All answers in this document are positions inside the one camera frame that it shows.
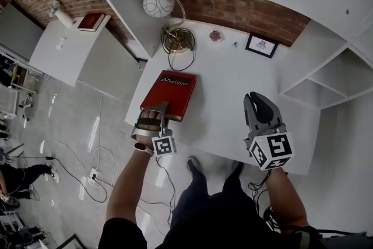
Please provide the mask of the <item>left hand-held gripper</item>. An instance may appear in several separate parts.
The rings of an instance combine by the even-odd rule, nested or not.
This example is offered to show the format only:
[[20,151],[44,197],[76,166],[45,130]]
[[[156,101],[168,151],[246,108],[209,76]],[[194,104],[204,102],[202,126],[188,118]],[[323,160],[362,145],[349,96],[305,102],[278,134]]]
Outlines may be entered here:
[[176,152],[172,130],[168,128],[168,119],[164,116],[167,113],[169,102],[146,106],[142,111],[155,111],[162,113],[161,125],[159,127],[151,125],[139,125],[138,120],[134,125],[131,138],[135,140],[135,150],[147,153],[152,156],[173,155]]

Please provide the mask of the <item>person's left hand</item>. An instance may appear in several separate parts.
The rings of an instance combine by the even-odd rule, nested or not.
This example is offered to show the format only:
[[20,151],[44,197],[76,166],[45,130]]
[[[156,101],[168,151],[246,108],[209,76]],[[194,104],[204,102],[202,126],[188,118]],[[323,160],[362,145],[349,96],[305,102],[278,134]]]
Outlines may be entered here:
[[159,127],[161,125],[162,113],[154,110],[143,110],[138,120],[139,125],[151,125]]

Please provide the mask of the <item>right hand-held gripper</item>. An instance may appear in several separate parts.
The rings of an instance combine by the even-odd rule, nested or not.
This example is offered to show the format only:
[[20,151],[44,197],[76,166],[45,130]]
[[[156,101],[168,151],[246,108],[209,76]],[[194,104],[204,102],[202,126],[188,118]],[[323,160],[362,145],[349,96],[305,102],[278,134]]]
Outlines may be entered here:
[[282,123],[279,108],[267,97],[257,92],[244,96],[244,112],[247,126],[256,123],[271,127],[249,133],[244,140],[250,157],[265,171],[283,167],[294,157],[293,138]]

